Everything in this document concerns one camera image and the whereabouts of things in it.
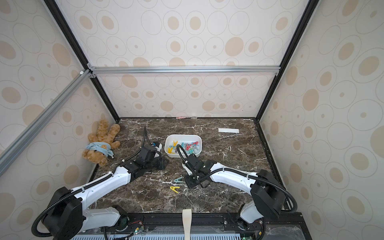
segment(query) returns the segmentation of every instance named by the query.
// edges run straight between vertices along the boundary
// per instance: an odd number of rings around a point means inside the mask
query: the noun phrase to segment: light blue shirt
[[[96,150],[103,153],[105,156],[111,156],[113,158],[113,152],[111,150],[111,145],[106,142],[91,142],[86,147],[88,150]]]

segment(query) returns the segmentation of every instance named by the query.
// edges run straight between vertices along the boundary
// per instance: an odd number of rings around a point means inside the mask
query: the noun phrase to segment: ventilation grille
[[[109,240],[124,237],[126,235],[115,234],[109,236]],[[104,240],[103,235],[77,235],[72,240]],[[132,236],[129,240],[184,240],[184,234],[147,234]],[[238,233],[207,233],[191,234],[191,240],[240,240]]]

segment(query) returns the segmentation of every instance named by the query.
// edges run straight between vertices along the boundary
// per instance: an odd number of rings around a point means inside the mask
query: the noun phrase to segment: yellow clothespin
[[[178,191],[175,190],[175,188],[180,188],[180,187],[175,187],[175,186],[171,186],[169,187],[172,191],[174,191],[175,193],[179,193]]]

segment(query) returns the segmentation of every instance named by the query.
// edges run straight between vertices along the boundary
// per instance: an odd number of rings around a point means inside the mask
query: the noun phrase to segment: clothespin
[[[175,193],[179,193],[178,191],[175,190],[175,188],[180,188],[180,187],[175,187],[175,186],[171,186],[169,187],[172,191],[174,191]]]
[[[173,180],[174,183],[185,183],[184,181],[182,181],[183,177],[178,177],[176,178],[175,180]]]

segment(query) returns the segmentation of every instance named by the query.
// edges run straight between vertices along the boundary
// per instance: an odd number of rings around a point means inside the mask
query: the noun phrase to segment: white paper strip
[[[219,128],[218,132],[232,132],[232,133],[239,133],[239,129],[237,128]]]

